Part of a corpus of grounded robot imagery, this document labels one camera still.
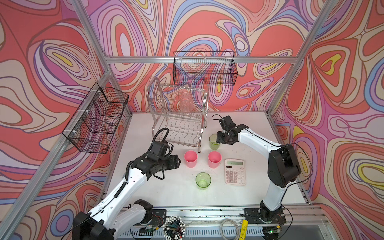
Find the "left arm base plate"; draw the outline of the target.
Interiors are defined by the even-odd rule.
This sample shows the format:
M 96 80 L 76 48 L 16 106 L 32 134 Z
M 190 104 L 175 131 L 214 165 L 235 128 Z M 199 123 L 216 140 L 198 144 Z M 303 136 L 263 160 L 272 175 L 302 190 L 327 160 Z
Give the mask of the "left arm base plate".
M 148 209 L 145 210 L 144 219 L 141 222 L 135 222 L 134 226 L 161 227 L 164 224 L 166 217 L 166 209 Z

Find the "clear pink cup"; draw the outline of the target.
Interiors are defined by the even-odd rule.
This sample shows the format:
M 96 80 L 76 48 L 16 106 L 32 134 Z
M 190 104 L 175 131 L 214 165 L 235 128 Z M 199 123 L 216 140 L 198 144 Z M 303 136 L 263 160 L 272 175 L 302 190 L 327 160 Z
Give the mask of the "clear pink cup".
M 179 108 L 180 111 L 183 113 L 189 113 L 193 111 L 194 102 L 192 94 L 190 92 L 183 92 L 180 95 Z

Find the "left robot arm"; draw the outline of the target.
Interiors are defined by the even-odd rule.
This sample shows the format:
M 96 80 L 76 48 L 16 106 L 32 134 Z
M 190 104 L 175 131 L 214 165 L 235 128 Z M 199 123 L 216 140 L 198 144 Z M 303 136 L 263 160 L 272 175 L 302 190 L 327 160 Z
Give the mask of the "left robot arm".
M 122 211 L 134 193 L 157 173 L 178 169 L 181 160 L 173 155 L 173 145 L 166 138 L 168 128 L 160 129 L 149 149 L 127 165 L 125 175 L 110 194 L 88 213 L 80 212 L 69 231 L 73 240 L 116 240 L 135 225 L 157 230 L 166 221 L 166 210 L 154 210 L 149 202 L 139 199 Z

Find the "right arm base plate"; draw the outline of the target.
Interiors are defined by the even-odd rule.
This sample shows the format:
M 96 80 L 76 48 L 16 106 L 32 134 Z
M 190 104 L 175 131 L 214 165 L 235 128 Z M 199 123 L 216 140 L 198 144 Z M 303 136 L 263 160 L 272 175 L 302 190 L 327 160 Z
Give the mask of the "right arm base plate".
M 270 211 L 267 208 L 245 208 L 240 216 L 250 224 L 284 225 L 287 223 L 282 208 Z

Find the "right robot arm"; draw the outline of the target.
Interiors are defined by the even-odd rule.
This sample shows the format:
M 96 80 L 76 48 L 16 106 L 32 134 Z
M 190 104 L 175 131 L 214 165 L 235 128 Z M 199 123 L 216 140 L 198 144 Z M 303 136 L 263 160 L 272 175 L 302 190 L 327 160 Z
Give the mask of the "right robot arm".
M 268 160 L 270 184 L 260 203 L 258 217 L 263 223 L 272 222 L 282 211 L 288 188 L 298 183 L 297 177 L 302 173 L 295 148 L 291 144 L 281 145 L 268 140 L 244 124 L 236 125 L 230 116 L 220 117 L 218 121 L 222 131 L 217 132 L 217 143 L 241 143 Z

